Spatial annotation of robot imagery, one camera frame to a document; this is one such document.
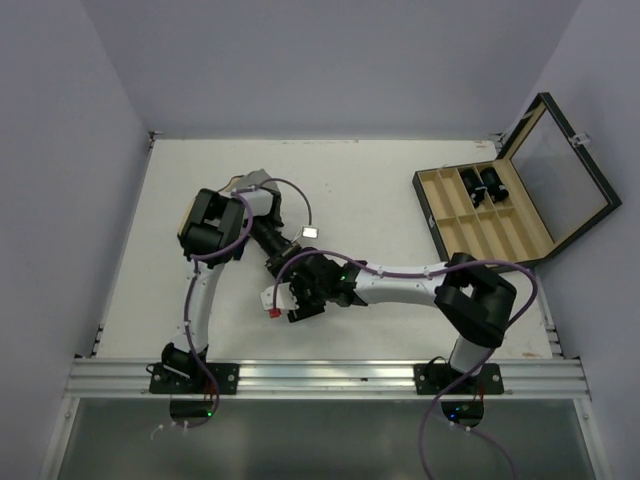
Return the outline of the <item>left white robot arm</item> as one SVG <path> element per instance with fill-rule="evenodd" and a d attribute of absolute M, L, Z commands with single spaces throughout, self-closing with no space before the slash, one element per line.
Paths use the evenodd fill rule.
<path fill-rule="evenodd" d="M 257 186 L 227 193 L 202 189 L 190 204 L 177 234 L 191 264 L 183 320 L 161 356 L 163 369 L 185 392 L 201 390 L 212 377 L 206 365 L 209 319 L 225 266 L 241 255 L 259 221 L 282 225 L 280 207 L 279 190 Z"/>

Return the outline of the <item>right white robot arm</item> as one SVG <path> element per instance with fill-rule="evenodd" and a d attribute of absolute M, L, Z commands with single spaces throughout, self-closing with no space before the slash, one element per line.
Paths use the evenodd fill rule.
<path fill-rule="evenodd" d="M 451 389 L 468 392 L 481 380 L 482 364 L 502 345 L 516 299 L 516 288 L 493 269 L 465 253 L 426 267 L 384 266 L 347 258 L 343 265 L 329 251 L 305 249 L 276 276 L 289 284 L 296 308 L 292 322 L 324 311 L 382 303 L 438 309 L 458 332 L 445 379 Z"/>

